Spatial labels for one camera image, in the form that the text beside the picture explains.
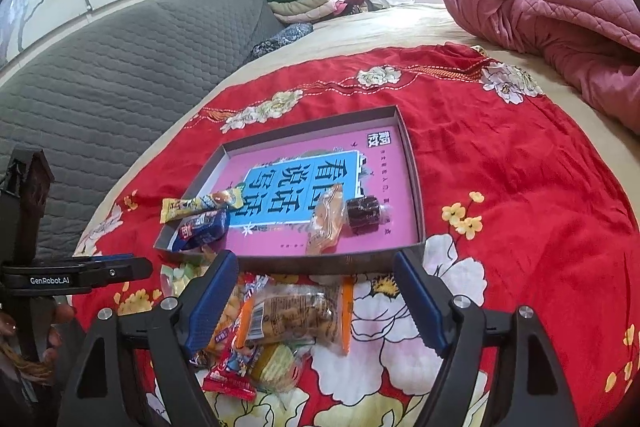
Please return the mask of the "person left hand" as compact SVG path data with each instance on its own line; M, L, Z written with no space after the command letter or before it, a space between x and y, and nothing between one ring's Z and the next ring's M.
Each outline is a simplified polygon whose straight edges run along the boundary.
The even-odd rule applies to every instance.
M54 299L17 299L1 307L1 368L14 381L50 386L61 334L56 326L70 323L75 309Z

